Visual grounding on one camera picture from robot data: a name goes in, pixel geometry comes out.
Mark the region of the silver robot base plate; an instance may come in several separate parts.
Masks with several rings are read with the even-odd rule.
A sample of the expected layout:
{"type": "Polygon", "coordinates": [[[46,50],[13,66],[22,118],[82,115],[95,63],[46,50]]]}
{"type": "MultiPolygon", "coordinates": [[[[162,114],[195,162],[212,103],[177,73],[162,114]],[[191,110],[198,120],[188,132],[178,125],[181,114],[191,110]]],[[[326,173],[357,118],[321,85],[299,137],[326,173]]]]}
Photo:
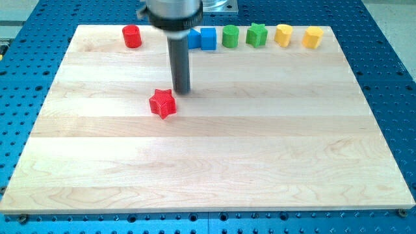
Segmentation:
{"type": "Polygon", "coordinates": [[[203,0],[203,13],[207,15],[237,15],[237,0],[203,0]]]}

